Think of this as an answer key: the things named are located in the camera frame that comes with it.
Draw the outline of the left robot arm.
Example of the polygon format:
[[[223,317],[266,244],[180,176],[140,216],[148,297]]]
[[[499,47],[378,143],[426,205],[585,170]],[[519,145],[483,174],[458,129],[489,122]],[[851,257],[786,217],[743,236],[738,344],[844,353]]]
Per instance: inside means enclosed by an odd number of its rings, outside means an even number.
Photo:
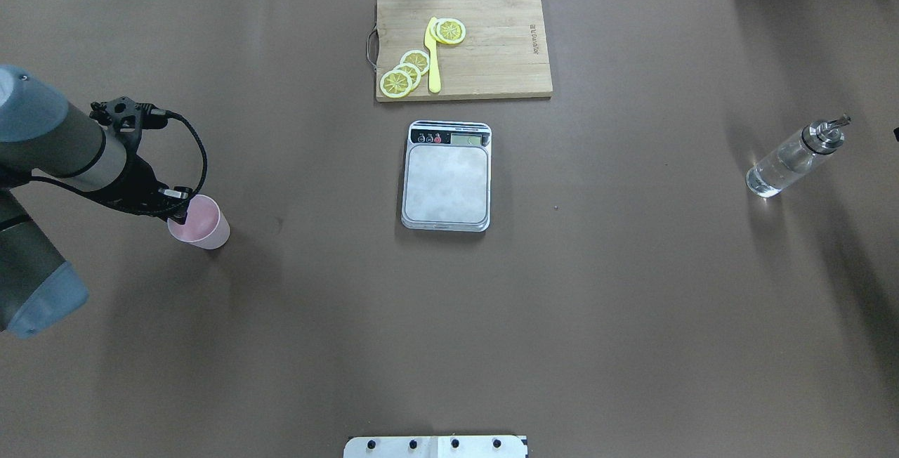
[[[76,269],[39,227],[15,191],[40,183],[132,216],[186,221],[209,169],[188,119],[128,96],[79,109],[51,84],[17,65],[1,67],[2,330],[19,339],[70,316],[88,300]],[[138,153],[143,134],[179,122],[200,154],[196,185],[159,180]]]

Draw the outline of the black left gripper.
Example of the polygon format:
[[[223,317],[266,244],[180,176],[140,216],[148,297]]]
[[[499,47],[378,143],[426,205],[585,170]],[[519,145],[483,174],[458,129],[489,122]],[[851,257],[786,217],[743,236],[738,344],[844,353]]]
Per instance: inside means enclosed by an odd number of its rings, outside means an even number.
[[[174,223],[184,225],[190,204],[187,197],[191,192],[190,187],[171,187],[157,180],[150,164],[135,156],[128,160],[112,185],[94,193],[94,201],[125,214],[171,218]]]

